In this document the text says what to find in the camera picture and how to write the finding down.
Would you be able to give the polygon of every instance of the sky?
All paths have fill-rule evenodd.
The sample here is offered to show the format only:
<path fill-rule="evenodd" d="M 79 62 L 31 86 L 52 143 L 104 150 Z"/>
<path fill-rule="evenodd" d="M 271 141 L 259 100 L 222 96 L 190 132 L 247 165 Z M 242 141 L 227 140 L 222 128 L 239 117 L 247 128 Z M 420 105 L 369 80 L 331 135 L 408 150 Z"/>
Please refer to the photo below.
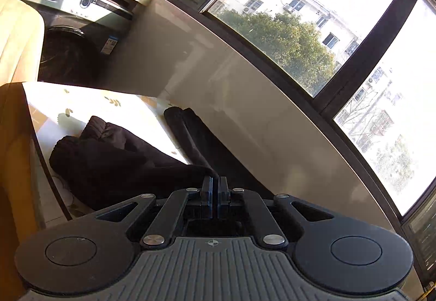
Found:
<path fill-rule="evenodd" d="M 365 38 L 392 0 L 318 0 L 346 21 L 350 30 Z M 392 79 L 391 90 L 403 98 L 389 114 L 394 125 L 383 140 L 399 134 L 414 161 L 414 177 L 396 194 L 388 189 L 402 214 L 414 204 L 436 176 L 436 123 L 433 87 L 436 78 L 436 15 L 419 0 L 379 65 Z"/>

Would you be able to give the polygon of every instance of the crosshair logo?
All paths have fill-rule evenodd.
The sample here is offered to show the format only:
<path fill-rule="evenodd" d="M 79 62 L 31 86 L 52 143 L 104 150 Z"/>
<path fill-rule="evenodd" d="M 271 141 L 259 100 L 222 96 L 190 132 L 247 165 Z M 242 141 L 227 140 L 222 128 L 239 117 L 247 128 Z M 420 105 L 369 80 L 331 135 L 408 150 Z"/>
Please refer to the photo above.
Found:
<path fill-rule="evenodd" d="M 207 244 L 211 247 L 215 247 L 219 244 L 219 242 L 216 239 L 211 239 L 210 241 L 207 241 Z"/>

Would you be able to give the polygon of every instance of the green tree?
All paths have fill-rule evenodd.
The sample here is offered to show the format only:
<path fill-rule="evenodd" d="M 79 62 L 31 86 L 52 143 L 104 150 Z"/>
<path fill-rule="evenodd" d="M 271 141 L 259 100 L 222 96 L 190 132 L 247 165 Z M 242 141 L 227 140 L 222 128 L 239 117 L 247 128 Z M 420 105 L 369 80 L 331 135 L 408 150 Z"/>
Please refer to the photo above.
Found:
<path fill-rule="evenodd" d="M 334 75 L 335 61 L 319 40 L 314 23 L 295 14 L 242 15 L 234 10 L 216 14 L 225 24 L 258 47 L 308 93 L 316 95 Z"/>
<path fill-rule="evenodd" d="M 396 192 L 400 192 L 413 178 L 413 161 L 404 142 L 398 136 L 394 144 L 386 144 L 383 150 L 377 150 L 375 171 L 382 182 L 390 184 Z"/>

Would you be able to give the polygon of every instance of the washing machine control panel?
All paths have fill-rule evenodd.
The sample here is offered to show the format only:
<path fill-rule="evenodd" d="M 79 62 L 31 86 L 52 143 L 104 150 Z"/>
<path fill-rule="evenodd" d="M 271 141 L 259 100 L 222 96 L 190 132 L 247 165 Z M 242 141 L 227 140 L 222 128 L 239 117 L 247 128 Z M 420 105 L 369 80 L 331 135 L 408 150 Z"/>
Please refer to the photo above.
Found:
<path fill-rule="evenodd" d="M 24 0 L 67 12 L 73 16 L 122 30 L 132 20 L 132 13 L 108 0 Z"/>

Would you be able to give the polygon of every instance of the washing machine knob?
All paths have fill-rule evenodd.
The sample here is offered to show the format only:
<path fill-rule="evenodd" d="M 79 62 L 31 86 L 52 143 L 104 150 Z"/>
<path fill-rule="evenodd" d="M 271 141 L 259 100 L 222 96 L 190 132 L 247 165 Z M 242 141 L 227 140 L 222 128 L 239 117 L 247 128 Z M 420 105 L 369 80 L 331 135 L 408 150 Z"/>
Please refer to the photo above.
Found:
<path fill-rule="evenodd" d="M 80 6 L 82 8 L 88 8 L 91 3 L 91 0 L 80 0 Z"/>

